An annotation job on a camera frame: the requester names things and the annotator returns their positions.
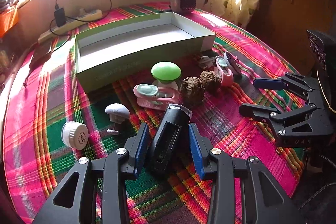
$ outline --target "green cardboard box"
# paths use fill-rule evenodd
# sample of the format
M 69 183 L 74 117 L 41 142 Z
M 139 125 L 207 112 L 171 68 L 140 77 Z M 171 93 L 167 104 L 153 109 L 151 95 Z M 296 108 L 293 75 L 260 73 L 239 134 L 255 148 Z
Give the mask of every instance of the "green cardboard box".
M 215 37 L 172 12 L 111 22 L 74 37 L 76 76 L 89 93 L 157 62 L 210 50 Z

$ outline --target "metal pivot screw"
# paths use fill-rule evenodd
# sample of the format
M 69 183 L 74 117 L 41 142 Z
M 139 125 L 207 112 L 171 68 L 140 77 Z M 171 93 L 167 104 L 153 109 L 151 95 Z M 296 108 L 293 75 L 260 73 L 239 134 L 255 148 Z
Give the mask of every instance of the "metal pivot screw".
M 219 155 L 222 152 L 222 150 L 220 150 L 219 148 L 213 148 L 211 149 L 211 153 L 215 154 L 215 155 Z
M 117 149 L 117 154 L 118 154 L 118 155 L 123 155 L 123 154 L 126 153 L 126 151 L 127 151 L 127 150 L 126 150 L 125 148 L 123 148 L 123 147 L 122 147 L 122 148 L 118 148 L 118 149 Z
M 78 162 L 79 164 L 85 164 L 89 161 L 89 159 L 87 157 L 81 157 Z
M 256 164 L 257 162 L 259 162 L 259 158 L 256 157 L 256 156 L 251 156 L 251 157 L 250 157 L 250 162 Z

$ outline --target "pink toy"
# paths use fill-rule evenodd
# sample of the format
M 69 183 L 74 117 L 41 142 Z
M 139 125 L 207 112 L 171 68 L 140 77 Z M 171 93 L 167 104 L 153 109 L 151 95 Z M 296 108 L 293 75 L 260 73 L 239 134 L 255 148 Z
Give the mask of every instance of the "pink toy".
M 133 89 L 139 106 L 166 110 L 169 104 L 178 104 L 180 94 L 177 90 L 155 85 L 140 84 Z
M 231 86 L 233 84 L 233 73 L 223 58 L 218 57 L 216 59 L 216 67 L 213 68 L 213 71 L 221 79 L 221 86 Z

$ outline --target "black flashlight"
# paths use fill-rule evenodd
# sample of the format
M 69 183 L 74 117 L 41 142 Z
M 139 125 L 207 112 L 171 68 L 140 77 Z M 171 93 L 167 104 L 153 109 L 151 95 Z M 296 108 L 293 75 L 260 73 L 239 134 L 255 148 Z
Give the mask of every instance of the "black flashlight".
M 182 105 L 169 104 L 147 151 L 147 167 L 163 175 L 182 134 L 188 134 L 193 113 Z

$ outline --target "white mushroom-shaped object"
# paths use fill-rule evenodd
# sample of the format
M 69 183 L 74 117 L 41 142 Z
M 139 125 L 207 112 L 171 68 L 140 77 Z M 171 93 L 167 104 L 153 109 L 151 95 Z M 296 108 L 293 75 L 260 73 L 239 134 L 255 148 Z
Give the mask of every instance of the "white mushroom-shaped object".
M 107 129 L 107 132 L 112 135 L 118 135 L 119 131 L 115 130 L 116 123 L 121 124 L 126 119 L 129 119 L 131 114 L 127 107 L 122 104 L 111 104 L 105 109 L 105 112 L 110 116 L 110 121 L 113 122 L 113 129 Z

